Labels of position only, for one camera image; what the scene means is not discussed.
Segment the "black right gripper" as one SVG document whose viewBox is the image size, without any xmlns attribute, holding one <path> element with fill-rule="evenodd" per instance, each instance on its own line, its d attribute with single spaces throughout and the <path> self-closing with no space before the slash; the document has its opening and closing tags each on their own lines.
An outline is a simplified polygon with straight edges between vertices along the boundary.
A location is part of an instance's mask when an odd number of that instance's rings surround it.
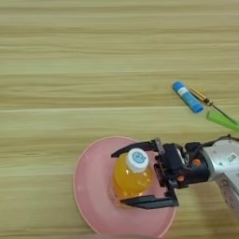
<svg viewBox="0 0 239 239">
<path fill-rule="evenodd" d="M 199 142 L 187 143 L 184 147 L 175 143 L 162 144 L 159 138 L 155 138 L 130 144 L 112 153 L 111 157 L 118 158 L 134 148 L 157 152 L 154 168 L 160 185 L 169 189 L 182 189 L 190 184 L 206 182 L 209 179 L 208 163 L 200 151 L 200 146 Z M 160 188 L 160 192 L 161 198 L 151 194 L 123 199 L 120 202 L 146 210 L 179 206 L 174 190 Z"/>
</svg>

